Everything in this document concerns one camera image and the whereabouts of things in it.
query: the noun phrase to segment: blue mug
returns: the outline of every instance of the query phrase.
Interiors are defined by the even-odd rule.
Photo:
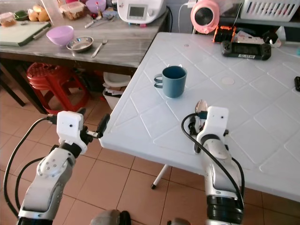
[[[162,74],[154,77],[154,87],[162,88],[169,98],[177,98],[182,95],[186,84],[187,71],[179,66],[170,66],[163,70]]]

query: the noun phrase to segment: red plastic stool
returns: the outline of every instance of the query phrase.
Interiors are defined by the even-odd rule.
[[[89,91],[69,68],[35,62],[28,68],[27,78],[43,107],[51,114],[60,112],[49,107],[53,96],[60,101],[64,110],[73,112],[84,107],[90,98]],[[68,99],[71,94],[69,88],[81,88],[84,91],[84,96],[76,105],[72,105]],[[43,95],[41,90],[47,90],[47,93]]]

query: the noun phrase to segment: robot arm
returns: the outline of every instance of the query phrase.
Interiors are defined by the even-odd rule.
[[[242,195],[237,192],[238,186],[233,185],[233,182],[237,185],[239,183],[239,171],[233,166],[232,156],[224,144],[228,113],[228,109],[215,106],[199,110],[197,116],[206,121],[203,129],[197,135],[196,141],[183,127],[184,121],[195,114],[187,116],[181,125],[185,135],[195,143],[195,153],[201,154],[207,196],[208,219],[206,225],[240,225],[243,218],[243,203],[239,201]],[[233,182],[216,161],[228,172]],[[180,219],[175,219],[170,224],[190,225],[187,221]]]
[[[83,126],[83,115],[62,111],[57,115],[60,146],[42,159],[34,181],[28,188],[19,211],[18,224],[50,225],[58,211],[65,184],[72,175],[76,158],[84,154],[93,138],[100,138],[106,129],[105,116],[96,132]]]

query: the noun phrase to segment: tiled floor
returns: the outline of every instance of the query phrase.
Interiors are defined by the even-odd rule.
[[[22,99],[27,103],[24,108],[0,91],[1,181],[14,147],[30,125],[44,116],[24,97]],[[87,105],[85,124],[95,130],[102,116],[110,111],[106,102],[94,97]],[[12,200],[21,168],[45,156],[56,143],[56,127],[47,122],[40,123],[27,138],[10,171],[8,192]],[[150,186],[163,165],[102,148],[96,140],[88,147],[87,153],[77,159],[72,178],[64,189],[55,225],[88,225],[106,209],[129,211],[133,225],[166,225],[174,217],[182,217],[194,225],[204,224],[206,196],[202,176],[169,168],[157,189],[152,190]],[[20,200],[34,179],[36,166],[36,163],[31,165],[22,176]],[[244,225],[300,225],[300,203],[247,189],[244,215]],[[1,189],[0,225],[14,225],[15,222]]]

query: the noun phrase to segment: white container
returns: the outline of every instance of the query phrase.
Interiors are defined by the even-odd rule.
[[[130,82],[131,77],[128,75],[104,72],[103,79],[108,86],[118,88],[127,86]]]
[[[300,6],[300,0],[245,0],[241,19],[288,22]]]
[[[73,1],[71,3],[62,5],[60,7],[61,11],[69,18],[70,20],[76,20],[83,17],[85,5],[79,1]]]
[[[113,97],[113,96],[108,96],[105,94],[105,90],[103,91],[103,96],[107,100],[109,107],[113,110],[115,106],[117,105],[118,101],[120,100],[119,97]]]

